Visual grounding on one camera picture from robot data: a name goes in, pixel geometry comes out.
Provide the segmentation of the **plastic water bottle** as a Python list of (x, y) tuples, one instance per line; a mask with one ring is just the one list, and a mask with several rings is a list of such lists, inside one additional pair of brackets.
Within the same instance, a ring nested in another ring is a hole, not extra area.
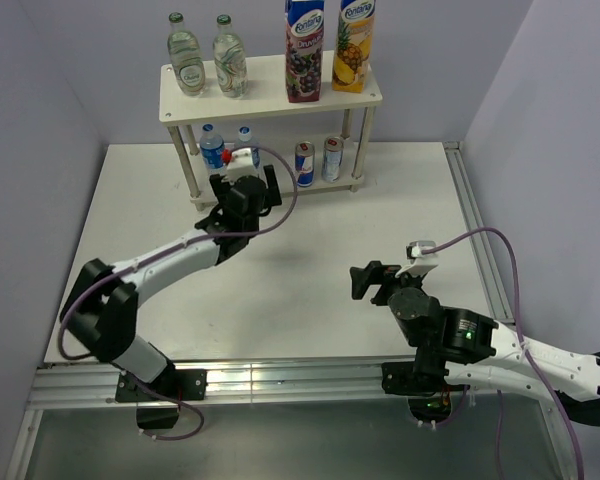
[(238, 137), (236, 142), (234, 143), (234, 147), (236, 149), (240, 149), (245, 148), (249, 145), (251, 145), (251, 153), (254, 167), (256, 169), (259, 169), (261, 165), (261, 160), (258, 141), (253, 136), (252, 130), (248, 126), (241, 126), (238, 130)]
[(226, 173), (223, 160), (225, 143), (222, 136), (209, 123), (204, 124), (202, 127), (199, 148), (209, 174), (224, 175)]

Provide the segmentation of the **blue red energy can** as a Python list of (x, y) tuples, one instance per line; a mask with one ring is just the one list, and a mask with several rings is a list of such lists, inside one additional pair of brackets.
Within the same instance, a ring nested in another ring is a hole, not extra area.
[(314, 181), (315, 147), (309, 141), (295, 146), (294, 164), (299, 187), (309, 187)]

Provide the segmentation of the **silver energy can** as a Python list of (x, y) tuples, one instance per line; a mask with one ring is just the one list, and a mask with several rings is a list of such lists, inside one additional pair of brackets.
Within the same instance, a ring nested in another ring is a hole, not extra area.
[(339, 136), (330, 136), (325, 139), (323, 146), (322, 178), (333, 183), (340, 176), (344, 152), (344, 142)]

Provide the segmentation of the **purple juice carton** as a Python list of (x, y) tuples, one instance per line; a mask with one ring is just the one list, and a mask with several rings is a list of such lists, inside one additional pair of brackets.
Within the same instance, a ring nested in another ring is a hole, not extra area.
[(322, 86), (324, 2), (286, 1), (285, 40), (288, 101), (318, 101)]

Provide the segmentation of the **pineapple juice carton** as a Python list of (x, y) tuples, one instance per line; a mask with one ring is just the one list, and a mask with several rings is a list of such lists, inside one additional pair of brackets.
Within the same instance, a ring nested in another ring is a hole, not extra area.
[(361, 93), (373, 41), (375, 0), (342, 1), (332, 68), (334, 91)]

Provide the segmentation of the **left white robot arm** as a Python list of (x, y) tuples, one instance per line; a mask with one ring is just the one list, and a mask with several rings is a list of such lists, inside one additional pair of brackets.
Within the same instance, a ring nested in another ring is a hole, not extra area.
[(137, 312), (151, 297), (243, 250), (260, 230), (261, 218), (281, 205), (272, 166), (261, 175), (211, 178), (217, 205), (179, 239), (136, 259), (86, 263), (60, 313), (61, 334), (70, 333), (88, 355), (126, 371), (152, 399), (174, 397), (174, 363), (137, 332)]

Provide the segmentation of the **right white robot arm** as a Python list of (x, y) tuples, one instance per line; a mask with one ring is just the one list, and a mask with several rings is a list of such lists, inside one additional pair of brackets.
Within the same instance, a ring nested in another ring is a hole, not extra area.
[(351, 296), (372, 286), (373, 305), (393, 315), (415, 356), (382, 364), (382, 388), (396, 396), (432, 397), (447, 389), (486, 388), (556, 401), (569, 420), (600, 427), (600, 352), (577, 354), (530, 338), (471, 310), (444, 306), (425, 293), (433, 264), (371, 261), (352, 267)]

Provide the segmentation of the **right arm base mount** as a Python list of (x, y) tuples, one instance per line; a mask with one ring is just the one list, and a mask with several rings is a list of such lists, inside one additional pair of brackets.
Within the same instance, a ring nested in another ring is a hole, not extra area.
[(469, 388), (466, 383), (451, 385), (445, 379), (449, 370), (444, 360), (384, 362), (381, 372), (381, 386), (387, 395), (428, 398)]

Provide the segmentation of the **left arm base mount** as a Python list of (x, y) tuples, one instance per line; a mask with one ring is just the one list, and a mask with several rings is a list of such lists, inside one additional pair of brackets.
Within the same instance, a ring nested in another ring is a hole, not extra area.
[(166, 431), (176, 425), (185, 410), (181, 403), (204, 400), (206, 387), (205, 369), (175, 369), (143, 386), (133, 375), (120, 373), (114, 401), (136, 405), (136, 424), (140, 429)]

